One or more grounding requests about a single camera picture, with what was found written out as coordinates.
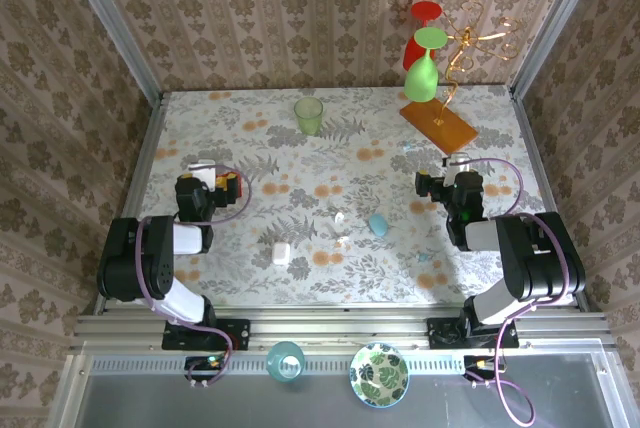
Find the purple cable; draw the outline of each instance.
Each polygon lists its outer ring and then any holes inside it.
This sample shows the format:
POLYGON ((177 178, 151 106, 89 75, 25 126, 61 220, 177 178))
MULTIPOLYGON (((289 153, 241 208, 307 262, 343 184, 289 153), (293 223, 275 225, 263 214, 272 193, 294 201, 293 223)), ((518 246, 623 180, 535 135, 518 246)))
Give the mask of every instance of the purple cable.
MULTIPOLYGON (((230 168, 230 167, 225 166, 225 165, 206 165, 206 166, 202 166, 202 167, 196 168, 196 170, 205 169, 205 168, 223 169, 223 170, 229 170, 229 171, 234 171, 235 173, 238 173, 242 177, 242 179, 244 179, 247 182, 247 188, 248 188, 247 201, 245 202, 244 206, 240 210, 238 210, 233 215, 228 216, 227 218, 224 218, 222 220, 203 221, 203 222, 195 222, 195 223, 180 223, 182 225, 197 225, 197 226, 219 225, 220 223, 225 223, 225 222, 230 221, 230 220, 232 220, 234 218, 237 218, 249 206, 249 202, 251 201, 252 189, 251 189, 251 180, 249 180, 249 178, 247 178, 246 175, 244 175, 243 173, 239 172, 238 170, 235 170, 234 168, 230 168)), ((142 271, 142 232, 144 231, 144 227, 150 221, 151 221, 151 217, 147 216, 147 217, 143 218, 140 221, 140 223, 138 224, 138 228, 136 230, 135 243, 134 243, 134 261, 135 261, 135 267, 136 267, 136 277, 138 278, 138 285, 140 286, 140 291, 142 292, 142 296, 144 297, 144 299, 148 303, 149 308, 151 309, 151 311, 155 311, 155 301, 153 300, 153 298, 151 298, 151 294, 149 293, 149 290, 147 289, 147 285, 144 282, 144 273, 142 271)), ((177 318, 175 320, 172 320, 172 319, 170 319, 170 318, 168 318, 166 316, 162 316, 162 315, 159 315, 159 316, 161 318, 164 318, 165 320, 167 320, 170 323, 177 323, 178 325, 184 326, 185 328, 188 328, 190 330, 203 331, 203 332, 206 332, 206 333, 215 333, 216 335, 219 335, 222 338, 224 338, 224 340, 227 343, 228 350, 229 350, 229 356, 226 357, 226 359, 224 360, 224 363, 222 364, 222 366, 220 368, 220 371, 218 372, 218 374, 216 374, 210 380, 210 383, 209 383, 208 386, 210 386, 213 383, 215 383, 216 381, 218 381, 220 379, 220 376, 224 373, 225 369, 227 368, 227 365, 229 364, 229 360, 231 358, 231 351, 233 350, 233 343, 231 342, 231 338, 229 338, 229 335, 227 335, 222 330, 218 330, 217 328, 210 328, 210 327, 207 327, 207 326, 196 326, 193 323, 189 323, 189 322, 184 321, 184 320, 179 320, 177 318)))
MULTIPOLYGON (((511 212, 515 209, 515 207, 520 202, 520 198, 522 197, 522 190, 524 189, 524 180, 522 179, 522 174, 520 173, 520 170, 518 170, 518 168, 513 163, 510 163, 507 160, 502 160, 500 158, 477 158, 475 160, 467 160, 467 161, 461 161, 461 162, 458 162, 458 163, 451 163, 451 166, 467 165, 467 164, 470 164, 470 163, 477 163, 477 162, 482 162, 482 161, 496 161, 498 163, 504 163, 507 166, 509 166, 516 173, 516 175, 518 177, 518 183, 519 183, 518 196, 516 197, 516 201, 504 213, 504 215, 511 214, 511 212)), ((495 356, 495 367, 494 367, 494 380, 491 380, 490 383, 494 383, 496 385, 496 389, 498 390, 498 396, 500 398, 500 401, 502 402, 502 406, 504 407, 505 411, 507 412, 507 415, 509 415, 509 418, 511 418, 511 421, 513 421, 518 426, 522 426, 523 428, 528 428, 531 425, 533 425, 535 423, 535 421, 536 421, 536 410, 535 410, 535 408, 533 406, 533 403, 529 399, 529 396, 526 394, 526 392, 522 388, 520 388, 518 385, 516 385, 515 383, 513 383, 511 381, 501 380, 500 379, 500 370, 499 370, 500 346, 502 345, 502 339, 504 338, 504 333, 505 333, 505 331, 507 329, 507 326, 509 326, 509 324, 513 320, 519 318, 520 316, 524 315, 525 313, 527 313, 527 312, 529 312, 531 310, 535 310, 536 307, 538 307, 538 306, 555 305, 560 300, 562 300, 562 298, 564 298, 566 296, 567 292, 569 291, 569 266, 567 265, 567 259, 564 256, 564 252, 562 251, 562 247, 560 246, 560 242, 558 241, 558 238, 556 237, 556 235, 554 235, 553 231, 551 231, 551 228, 549 228, 549 226, 544 221, 542 221, 537 216, 532 215, 531 213, 516 213, 514 216, 520 216, 520 217, 528 218, 529 220, 531 220, 534 223, 536 223, 542 229, 542 231, 544 231, 545 235, 547 235, 547 237, 549 238, 549 241, 551 241, 551 244, 553 245, 553 249, 555 250, 556 255, 558 256, 558 260, 560 261, 560 268, 562 270, 562 290, 560 291, 560 294, 558 296, 556 296, 555 298, 551 299, 551 300, 548 300, 548 301, 533 301, 530 304, 525 305, 524 307, 520 308, 518 311, 516 311, 513 315, 511 315, 509 318, 507 318, 504 321, 504 323, 500 327, 500 331, 498 332, 498 337, 496 339, 496 356, 495 356), (506 398, 504 396, 504 393, 502 392, 502 385, 503 384, 514 388, 516 391, 521 393, 524 396, 524 398, 527 400, 527 403, 529 404, 529 408, 531 409, 531 417, 529 418, 529 420, 521 421, 520 419, 518 419, 516 417, 516 415, 513 414, 513 412, 511 411, 511 408, 509 408, 509 405, 507 404, 507 400, 506 400, 506 398)), ((482 378, 477 376, 475 373, 471 373, 471 372, 467 371, 467 374, 470 375, 472 378, 479 378, 481 381, 484 381, 484 380, 482 380, 482 378)))
POLYGON ((504 212, 504 215, 510 215, 511 212, 515 210, 516 206, 518 206, 518 203, 520 203, 520 198, 522 198, 522 190, 524 189, 524 180, 522 179, 522 173, 520 173, 520 170, 518 170, 516 165, 514 165, 513 163, 507 160, 502 160, 500 158, 476 158, 475 160, 458 161, 456 163, 451 163, 449 166, 468 165, 471 163, 478 163, 482 161, 496 161, 498 163, 504 163, 509 168, 511 168, 515 172, 516 176, 518 177, 518 183, 519 183, 518 196, 516 196, 516 201, 513 202, 513 205, 511 205, 511 207, 504 212))

